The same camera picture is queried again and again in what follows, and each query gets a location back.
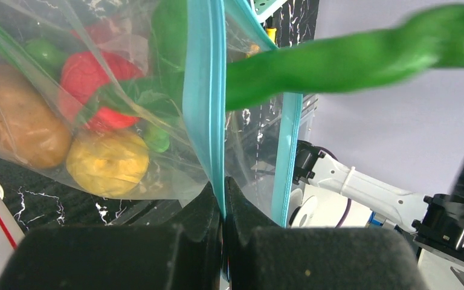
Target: blue plastic strip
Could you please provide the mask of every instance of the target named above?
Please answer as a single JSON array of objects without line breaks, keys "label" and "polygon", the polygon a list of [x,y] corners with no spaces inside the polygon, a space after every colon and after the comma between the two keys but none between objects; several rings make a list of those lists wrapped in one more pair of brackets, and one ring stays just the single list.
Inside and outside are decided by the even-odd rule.
[{"label": "blue plastic strip", "polygon": [[182,110],[189,139],[225,212],[225,11],[222,1],[188,0]]},{"label": "blue plastic strip", "polygon": [[[240,25],[248,37],[259,45],[261,50],[277,49],[277,46],[269,39],[258,23],[247,0],[225,0],[225,8],[227,14],[234,19],[235,23]],[[281,227],[285,227],[287,224],[302,102],[302,94],[284,93],[283,95],[282,123],[280,125],[275,184],[271,203],[271,219]]]}]

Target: yellow potato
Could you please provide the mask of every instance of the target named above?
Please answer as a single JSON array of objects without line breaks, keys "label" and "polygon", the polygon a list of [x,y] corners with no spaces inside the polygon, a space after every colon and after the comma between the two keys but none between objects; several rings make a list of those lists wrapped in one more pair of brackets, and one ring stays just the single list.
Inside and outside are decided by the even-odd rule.
[{"label": "yellow potato", "polygon": [[83,132],[66,158],[66,169],[78,185],[106,198],[124,198],[140,183],[148,166],[145,142],[128,130]]},{"label": "yellow potato", "polygon": [[72,136],[31,83],[0,65],[0,156],[35,169],[58,166]]}]

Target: yellow vegetable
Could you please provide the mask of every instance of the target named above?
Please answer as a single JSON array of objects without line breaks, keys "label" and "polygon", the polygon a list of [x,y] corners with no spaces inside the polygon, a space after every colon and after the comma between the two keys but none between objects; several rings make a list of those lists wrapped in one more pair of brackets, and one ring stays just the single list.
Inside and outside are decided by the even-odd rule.
[{"label": "yellow vegetable", "polygon": [[145,142],[127,130],[79,134],[66,159],[66,169],[79,186],[106,198],[126,198],[148,166]]}]

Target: gray wall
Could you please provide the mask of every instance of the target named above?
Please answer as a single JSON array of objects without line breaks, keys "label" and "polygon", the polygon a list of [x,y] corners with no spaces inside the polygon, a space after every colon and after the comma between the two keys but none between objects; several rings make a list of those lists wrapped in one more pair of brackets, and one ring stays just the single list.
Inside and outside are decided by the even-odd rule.
[{"label": "gray wall", "polygon": [[[316,38],[389,27],[440,0],[321,0]],[[446,193],[464,158],[464,70],[354,94],[321,95],[312,142],[407,190]]]}]

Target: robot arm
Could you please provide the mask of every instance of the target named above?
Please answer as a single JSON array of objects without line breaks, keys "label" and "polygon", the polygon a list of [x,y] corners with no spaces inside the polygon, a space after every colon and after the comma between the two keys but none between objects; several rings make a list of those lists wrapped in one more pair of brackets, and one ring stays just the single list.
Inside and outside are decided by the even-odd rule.
[{"label": "robot arm", "polygon": [[413,221],[421,221],[427,212],[423,194],[383,183],[356,171],[355,167],[339,163],[322,151],[312,173],[314,177],[308,178],[309,185],[337,192],[365,205],[409,233],[417,230],[412,226]]}]

